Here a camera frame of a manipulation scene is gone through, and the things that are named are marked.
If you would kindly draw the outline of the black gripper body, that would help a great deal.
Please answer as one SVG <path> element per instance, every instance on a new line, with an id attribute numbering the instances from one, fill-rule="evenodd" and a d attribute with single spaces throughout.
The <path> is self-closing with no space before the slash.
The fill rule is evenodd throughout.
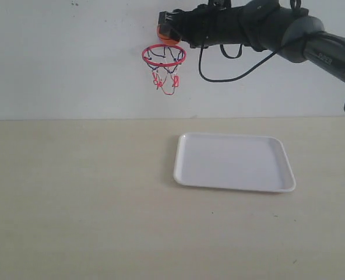
<path id="1" fill-rule="evenodd" d="M 177 17 L 177 33 L 192 48 L 245 44 L 240 17 L 244 7 L 218 8 L 207 4 Z"/>

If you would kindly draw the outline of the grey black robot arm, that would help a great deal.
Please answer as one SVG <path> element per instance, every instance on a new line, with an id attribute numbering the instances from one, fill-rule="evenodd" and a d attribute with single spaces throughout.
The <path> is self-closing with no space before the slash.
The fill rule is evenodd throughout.
<path id="1" fill-rule="evenodd" d="M 310 61 L 345 83 L 345 37 L 326 32 L 301 1 L 290 1 L 288 8 L 279 1 L 236 7 L 231 1 L 209 1 L 189 11 L 162 11 L 157 25 L 162 35 L 190 48 L 238 44 L 256 52 L 269 50 L 270 57 L 279 55 L 292 63 Z"/>

